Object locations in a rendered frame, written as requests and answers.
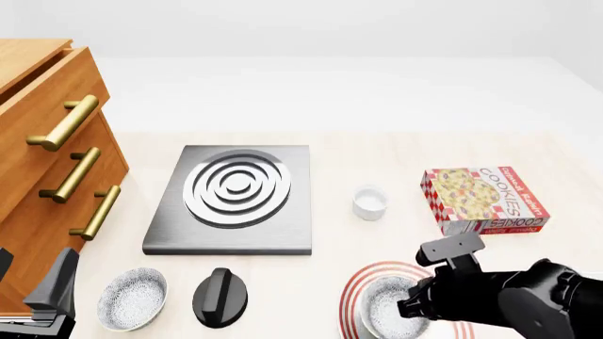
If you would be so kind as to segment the red cookies box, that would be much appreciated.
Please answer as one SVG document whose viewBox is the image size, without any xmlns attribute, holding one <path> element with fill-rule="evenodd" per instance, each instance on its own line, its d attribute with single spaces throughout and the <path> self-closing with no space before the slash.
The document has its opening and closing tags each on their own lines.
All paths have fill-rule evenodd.
<svg viewBox="0 0 603 339">
<path fill-rule="evenodd" d="M 510 166 L 426 169 L 420 187 L 444 236 L 535 234 L 550 219 Z"/>
</svg>

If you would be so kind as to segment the flat stove plate with rings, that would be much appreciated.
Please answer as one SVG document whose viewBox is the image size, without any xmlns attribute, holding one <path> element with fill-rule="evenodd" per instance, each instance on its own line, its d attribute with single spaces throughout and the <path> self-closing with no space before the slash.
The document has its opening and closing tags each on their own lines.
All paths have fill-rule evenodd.
<svg viewBox="0 0 603 339">
<path fill-rule="evenodd" d="M 185 146 L 142 251 L 311 254 L 309 146 Z"/>
</svg>

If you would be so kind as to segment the wooden cabinet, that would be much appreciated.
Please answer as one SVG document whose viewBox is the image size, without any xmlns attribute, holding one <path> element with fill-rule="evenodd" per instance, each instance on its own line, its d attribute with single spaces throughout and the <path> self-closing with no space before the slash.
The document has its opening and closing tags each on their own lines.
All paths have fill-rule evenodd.
<svg viewBox="0 0 603 339">
<path fill-rule="evenodd" d="M 88 47 L 0 39 L 0 315 L 24 299 L 65 248 L 100 231 L 128 164 L 102 112 L 106 84 Z"/>
</svg>

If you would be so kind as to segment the round black stove knob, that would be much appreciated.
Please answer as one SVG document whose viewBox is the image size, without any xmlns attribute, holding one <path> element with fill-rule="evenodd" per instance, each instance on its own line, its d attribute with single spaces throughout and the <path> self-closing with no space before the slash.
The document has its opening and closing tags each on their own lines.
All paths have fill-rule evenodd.
<svg viewBox="0 0 603 339">
<path fill-rule="evenodd" d="M 242 279 L 226 267 L 217 267 L 196 288 L 192 310 L 204 326 L 222 329 L 243 316 L 248 301 L 248 290 Z"/>
</svg>

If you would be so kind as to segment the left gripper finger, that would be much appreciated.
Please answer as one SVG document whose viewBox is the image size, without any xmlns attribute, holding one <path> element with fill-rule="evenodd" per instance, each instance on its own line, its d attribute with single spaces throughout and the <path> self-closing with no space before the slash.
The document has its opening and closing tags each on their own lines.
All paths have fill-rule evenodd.
<svg viewBox="0 0 603 339">
<path fill-rule="evenodd" d="M 75 318 L 74 280 L 79 254 L 72 248 L 64 248 L 58 255 L 38 287 L 25 299 L 33 318 L 51 318 L 66 315 Z"/>
<path fill-rule="evenodd" d="M 4 279 L 13 261 L 13 254 L 0 248 L 0 282 Z"/>
</svg>

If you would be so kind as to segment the white plate with red rings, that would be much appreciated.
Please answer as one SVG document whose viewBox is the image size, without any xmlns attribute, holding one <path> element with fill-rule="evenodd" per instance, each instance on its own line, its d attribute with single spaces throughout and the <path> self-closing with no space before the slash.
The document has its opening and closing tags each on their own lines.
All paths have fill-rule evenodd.
<svg viewBox="0 0 603 339">
<path fill-rule="evenodd" d="M 338 329 L 342 339 L 377 339 L 364 327 L 360 316 L 361 294 L 381 276 L 403 276 L 414 282 L 432 275 L 429 270 L 405 262 L 384 261 L 362 267 L 343 287 L 338 304 Z M 477 339 L 472 325 L 464 321 L 430 321 L 418 339 Z"/>
</svg>

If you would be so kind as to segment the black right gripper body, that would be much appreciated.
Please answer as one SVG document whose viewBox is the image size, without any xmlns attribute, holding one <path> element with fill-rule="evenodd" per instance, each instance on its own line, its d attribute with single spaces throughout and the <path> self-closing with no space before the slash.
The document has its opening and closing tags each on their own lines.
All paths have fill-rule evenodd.
<svg viewBox="0 0 603 339">
<path fill-rule="evenodd" d="M 407 297 L 397 302 L 402 318 L 427 318 L 432 321 L 454 321 L 445 305 L 446 299 L 437 299 L 434 294 L 441 287 L 435 277 L 420 280 L 407 290 Z"/>
</svg>

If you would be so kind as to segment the wooden drawer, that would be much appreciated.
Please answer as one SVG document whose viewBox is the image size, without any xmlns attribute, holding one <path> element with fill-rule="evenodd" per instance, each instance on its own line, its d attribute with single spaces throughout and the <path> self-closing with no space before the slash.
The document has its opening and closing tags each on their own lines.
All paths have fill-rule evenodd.
<svg viewBox="0 0 603 339">
<path fill-rule="evenodd" d="M 70 154 L 86 152 L 90 147 L 97 147 L 102 153 L 68 201 L 57 203 L 40 198 L 40 190 L 58 188 L 78 163 L 70 159 Z M 81 250 L 86 241 L 80 236 L 69 236 L 69 231 L 88 224 L 101 201 L 94 192 L 118 186 L 127 172 L 104 115 L 96 115 L 67 149 L 58 153 L 54 165 L 0 223 L 0 247 L 14 255 L 9 272 L 20 276 L 42 272 L 63 248 Z"/>
<path fill-rule="evenodd" d="M 47 135 L 70 112 L 63 103 L 86 95 L 99 104 L 71 137 L 109 98 L 89 48 L 69 39 L 0 39 L 0 221 L 57 160 L 26 138 Z"/>
<path fill-rule="evenodd" d="M 39 191 L 56 189 L 74 169 L 77 160 L 70 154 L 96 147 L 101 154 L 72 196 L 64 203 L 39 197 Z M 127 168 L 108 139 L 98 139 L 70 146 L 54 166 L 33 186 L 11 214 L 0 222 L 0 248 L 13 256 L 6 276 L 0 282 L 0 314 L 26 313 L 23 299 L 44 278 L 57 255 L 64 248 L 81 250 L 85 241 L 69 234 L 71 229 L 87 226 L 102 201 L 97 191 L 118 186 Z"/>
</svg>

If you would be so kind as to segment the small white ramekin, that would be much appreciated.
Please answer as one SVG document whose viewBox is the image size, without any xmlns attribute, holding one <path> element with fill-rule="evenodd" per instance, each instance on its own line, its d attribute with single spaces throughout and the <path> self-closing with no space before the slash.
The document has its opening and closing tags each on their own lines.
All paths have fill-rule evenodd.
<svg viewBox="0 0 603 339">
<path fill-rule="evenodd" d="M 385 214 L 388 199 L 376 186 L 361 186 L 352 196 L 352 212 L 366 221 L 376 221 Z"/>
</svg>

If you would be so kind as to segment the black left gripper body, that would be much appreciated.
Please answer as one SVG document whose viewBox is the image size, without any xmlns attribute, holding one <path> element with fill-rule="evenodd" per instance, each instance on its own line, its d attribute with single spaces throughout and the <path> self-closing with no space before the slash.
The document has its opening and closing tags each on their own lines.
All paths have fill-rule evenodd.
<svg viewBox="0 0 603 339">
<path fill-rule="evenodd" d="M 70 339 L 72 315 L 57 313 L 0 313 L 0 339 Z"/>
</svg>

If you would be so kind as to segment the patterned black white bowl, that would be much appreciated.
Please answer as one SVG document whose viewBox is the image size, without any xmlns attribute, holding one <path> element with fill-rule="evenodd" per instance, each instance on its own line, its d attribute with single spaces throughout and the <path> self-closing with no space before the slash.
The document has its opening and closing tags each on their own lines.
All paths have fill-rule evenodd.
<svg viewBox="0 0 603 339">
<path fill-rule="evenodd" d="M 425 318 L 404 318 L 398 301 L 409 298 L 414 282 L 403 276 L 381 276 L 361 294 L 359 307 L 364 327 L 377 339 L 418 339 L 429 327 Z"/>
<path fill-rule="evenodd" d="M 128 332 L 151 324 L 163 309 L 168 283 L 158 270 L 138 267 L 112 280 L 97 302 L 97 317 L 107 330 Z"/>
</svg>

